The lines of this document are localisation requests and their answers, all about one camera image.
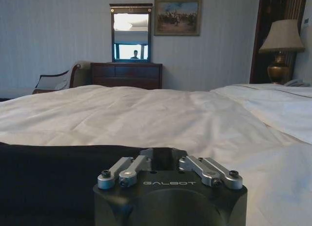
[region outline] armchair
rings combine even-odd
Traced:
[[[59,91],[91,84],[90,62],[80,61],[72,70],[58,75],[40,75],[33,94]]]

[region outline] wooden mirror frame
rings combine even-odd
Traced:
[[[111,15],[112,15],[112,62],[151,62],[151,14],[152,3],[110,3]],[[148,32],[147,32],[147,45],[148,55],[147,59],[115,59],[115,32],[114,32],[114,14],[117,13],[130,13],[130,14],[148,14]]]

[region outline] white duvet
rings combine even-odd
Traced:
[[[247,225],[312,224],[312,88],[85,86],[0,103],[0,142],[176,147],[239,170]]]

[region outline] screw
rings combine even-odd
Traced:
[[[126,188],[126,187],[129,186],[129,182],[128,182],[127,179],[122,178],[122,179],[119,180],[119,185],[120,185],[121,187],[123,187],[123,188]]]
[[[231,177],[233,177],[233,178],[235,178],[235,179],[239,177],[238,171],[235,171],[235,170],[231,170],[231,171],[229,172],[229,174],[230,174]]]
[[[103,171],[101,172],[101,175],[102,175],[103,178],[110,178],[110,177],[111,177],[111,171],[109,171],[109,170],[103,170]]]
[[[222,182],[219,178],[213,178],[212,179],[212,187],[213,188],[218,188],[222,185]]]

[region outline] picture frame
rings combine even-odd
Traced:
[[[155,36],[199,36],[202,0],[155,0]]]

